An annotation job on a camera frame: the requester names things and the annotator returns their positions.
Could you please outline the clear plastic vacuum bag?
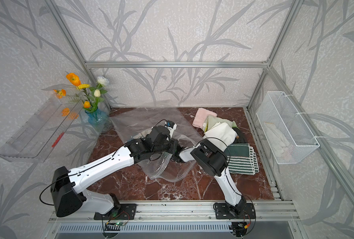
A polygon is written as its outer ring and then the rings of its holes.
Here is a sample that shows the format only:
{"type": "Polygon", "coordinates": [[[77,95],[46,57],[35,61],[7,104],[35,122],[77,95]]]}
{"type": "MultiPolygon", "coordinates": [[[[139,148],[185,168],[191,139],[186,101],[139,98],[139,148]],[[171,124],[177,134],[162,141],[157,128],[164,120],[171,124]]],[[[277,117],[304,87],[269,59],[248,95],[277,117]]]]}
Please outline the clear plastic vacuum bag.
{"type": "Polygon", "coordinates": [[[190,152],[202,139],[177,108],[116,111],[111,120],[135,163],[151,179],[184,179],[195,165],[190,152]]]}

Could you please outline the blue patterned towel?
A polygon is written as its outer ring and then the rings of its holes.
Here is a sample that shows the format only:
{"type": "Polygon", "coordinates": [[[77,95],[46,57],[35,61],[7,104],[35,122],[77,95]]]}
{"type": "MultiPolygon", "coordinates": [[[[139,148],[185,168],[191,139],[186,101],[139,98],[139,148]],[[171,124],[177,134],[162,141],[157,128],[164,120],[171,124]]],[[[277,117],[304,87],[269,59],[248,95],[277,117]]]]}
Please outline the blue patterned towel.
{"type": "Polygon", "coordinates": [[[140,133],[136,134],[135,136],[133,136],[132,139],[146,137],[146,135],[150,134],[151,131],[152,131],[151,128],[143,130],[142,132],[140,132],[140,133]]]}

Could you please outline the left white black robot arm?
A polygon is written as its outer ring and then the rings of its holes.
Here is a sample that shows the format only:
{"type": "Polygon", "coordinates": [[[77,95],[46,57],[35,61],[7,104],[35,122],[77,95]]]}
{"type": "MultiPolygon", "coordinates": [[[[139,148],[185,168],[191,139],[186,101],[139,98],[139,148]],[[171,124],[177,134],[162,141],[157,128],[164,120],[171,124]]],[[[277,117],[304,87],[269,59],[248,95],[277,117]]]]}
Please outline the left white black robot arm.
{"type": "Polygon", "coordinates": [[[176,124],[167,121],[165,125],[153,127],[146,136],[132,139],[115,152],[89,164],[71,170],[64,166],[56,169],[50,192],[57,217],[77,211],[107,214],[115,206],[113,196],[91,192],[88,187],[122,168],[149,160],[154,154],[174,153],[178,145],[172,138],[176,128],[176,124]]]}

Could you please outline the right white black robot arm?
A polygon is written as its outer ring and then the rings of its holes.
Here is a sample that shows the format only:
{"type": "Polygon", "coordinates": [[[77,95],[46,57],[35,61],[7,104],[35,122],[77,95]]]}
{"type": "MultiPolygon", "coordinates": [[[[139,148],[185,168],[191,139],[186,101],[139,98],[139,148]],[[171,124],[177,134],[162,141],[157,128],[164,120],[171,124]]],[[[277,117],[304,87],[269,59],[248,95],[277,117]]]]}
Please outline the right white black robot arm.
{"type": "Polygon", "coordinates": [[[169,149],[172,158],[177,162],[195,161],[206,174],[212,176],[220,186],[225,202],[228,206],[243,209],[246,205],[245,197],[236,189],[228,168],[227,155],[213,142],[212,138],[202,139],[192,147],[182,148],[175,143],[169,149]]]}

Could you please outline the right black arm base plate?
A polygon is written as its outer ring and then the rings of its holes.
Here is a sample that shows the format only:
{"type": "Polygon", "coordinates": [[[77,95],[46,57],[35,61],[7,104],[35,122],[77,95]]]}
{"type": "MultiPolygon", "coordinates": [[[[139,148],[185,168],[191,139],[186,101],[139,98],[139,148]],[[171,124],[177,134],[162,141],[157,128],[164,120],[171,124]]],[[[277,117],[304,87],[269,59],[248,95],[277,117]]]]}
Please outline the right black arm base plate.
{"type": "Polygon", "coordinates": [[[241,207],[235,207],[228,203],[214,203],[213,209],[218,220],[256,219],[256,210],[253,203],[245,203],[241,207]]]}

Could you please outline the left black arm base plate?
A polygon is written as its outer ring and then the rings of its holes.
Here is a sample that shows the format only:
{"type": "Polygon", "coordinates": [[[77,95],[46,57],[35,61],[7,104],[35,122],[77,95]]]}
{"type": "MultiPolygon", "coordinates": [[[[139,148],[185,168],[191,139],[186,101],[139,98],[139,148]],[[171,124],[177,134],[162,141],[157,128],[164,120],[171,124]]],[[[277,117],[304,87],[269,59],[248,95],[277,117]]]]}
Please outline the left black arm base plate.
{"type": "Polygon", "coordinates": [[[134,220],[135,213],[137,209],[137,204],[120,204],[119,206],[114,206],[108,213],[102,215],[100,213],[95,213],[94,220],[124,220],[130,221],[134,220]]]}

